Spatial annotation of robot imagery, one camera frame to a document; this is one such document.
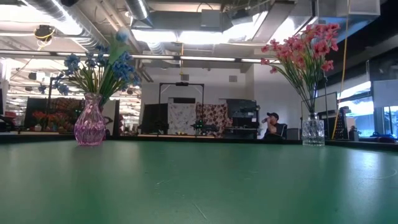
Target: white curtain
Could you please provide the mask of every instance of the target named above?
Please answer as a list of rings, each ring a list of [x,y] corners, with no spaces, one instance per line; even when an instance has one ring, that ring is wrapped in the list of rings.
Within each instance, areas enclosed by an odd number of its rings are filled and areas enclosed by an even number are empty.
[[[169,102],[169,134],[184,132],[195,134],[191,125],[196,121],[196,105],[188,103],[170,103]]]

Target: white wall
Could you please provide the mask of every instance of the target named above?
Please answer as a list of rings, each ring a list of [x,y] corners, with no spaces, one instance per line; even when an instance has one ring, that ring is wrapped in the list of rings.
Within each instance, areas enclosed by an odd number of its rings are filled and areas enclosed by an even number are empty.
[[[246,99],[254,100],[254,65],[246,72]]]
[[[154,80],[153,83],[142,84],[141,108],[144,109],[145,104],[154,104],[159,102],[159,83],[176,83],[180,82],[180,69],[168,68],[162,70],[160,68],[147,68],[148,74]],[[245,75],[239,69],[220,69],[212,68],[210,71],[202,68],[184,68],[184,74],[190,75],[189,83],[205,84],[205,101],[208,104],[222,103],[220,99],[234,98],[246,99],[246,82]],[[238,76],[238,82],[230,83],[229,76]],[[196,98],[197,102],[201,102],[202,98],[201,86],[175,86],[170,85],[161,94],[161,103],[167,103],[169,98],[186,97]]]
[[[254,65],[254,99],[261,107],[260,120],[267,112],[279,115],[279,123],[287,124],[288,128],[300,128],[301,97],[280,73],[271,74],[270,66]]]

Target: cap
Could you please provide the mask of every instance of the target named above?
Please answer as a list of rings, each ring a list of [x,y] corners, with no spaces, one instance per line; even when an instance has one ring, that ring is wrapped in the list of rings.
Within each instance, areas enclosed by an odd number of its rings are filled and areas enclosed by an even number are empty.
[[[267,113],[268,116],[274,116],[276,119],[279,119],[279,115],[275,112],[273,113]]]

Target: metal stand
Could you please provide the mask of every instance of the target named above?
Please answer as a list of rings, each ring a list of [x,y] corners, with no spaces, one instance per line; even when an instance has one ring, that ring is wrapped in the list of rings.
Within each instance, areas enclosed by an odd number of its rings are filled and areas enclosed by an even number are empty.
[[[160,115],[161,115],[161,109],[160,109],[160,102],[161,102],[161,96],[162,96],[162,85],[175,85],[175,86],[190,86],[190,85],[196,85],[196,86],[201,86],[202,87],[202,93],[201,93],[201,120],[204,118],[204,101],[205,101],[205,84],[197,84],[197,83],[159,83],[159,115],[158,119],[160,120]]]

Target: pink flower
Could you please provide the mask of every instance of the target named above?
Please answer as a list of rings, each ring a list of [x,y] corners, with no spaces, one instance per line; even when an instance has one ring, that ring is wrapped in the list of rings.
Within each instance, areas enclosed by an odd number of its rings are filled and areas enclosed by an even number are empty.
[[[303,51],[304,50],[304,43],[301,40],[297,40],[293,43],[293,50]]]
[[[337,39],[332,39],[331,40],[331,49],[334,50],[334,51],[338,51]]]
[[[267,51],[269,51],[269,45],[268,44],[261,48],[261,52],[265,53]]]
[[[296,41],[295,37],[289,37],[287,40],[285,39],[284,42],[286,44],[292,45]]]
[[[261,59],[261,65],[269,65],[269,60],[266,60],[265,58]]]
[[[338,29],[340,29],[340,25],[339,24],[329,24],[328,25],[328,29],[329,30],[332,30],[332,31],[335,31],[335,30],[338,30]]]
[[[277,42],[276,39],[273,39],[270,41],[270,44],[272,44],[275,47],[276,45],[279,44],[279,42]]]
[[[313,32],[311,32],[311,33],[308,33],[308,34],[305,36],[304,41],[305,41],[305,43],[307,44],[307,43],[311,42],[312,39],[314,39],[314,38],[315,38],[315,34],[314,34]]]
[[[317,34],[318,37],[322,37],[323,33],[326,31],[327,26],[323,24],[317,24],[315,25],[315,33]]]
[[[329,60],[329,61],[325,61],[325,63],[321,66],[321,69],[325,72],[334,69],[333,67],[333,61]]]
[[[304,34],[309,34],[312,31],[312,25],[307,25],[305,28],[305,31],[303,31]]]
[[[305,61],[304,58],[301,56],[296,57],[294,60],[295,64],[297,65],[298,68],[304,68],[305,67]]]
[[[318,55],[326,55],[330,52],[328,43],[325,40],[316,43],[314,48],[315,48],[315,53]]]
[[[272,67],[272,69],[271,69],[271,74],[273,74],[273,73],[277,73],[278,72],[278,70],[276,69],[276,67]]]

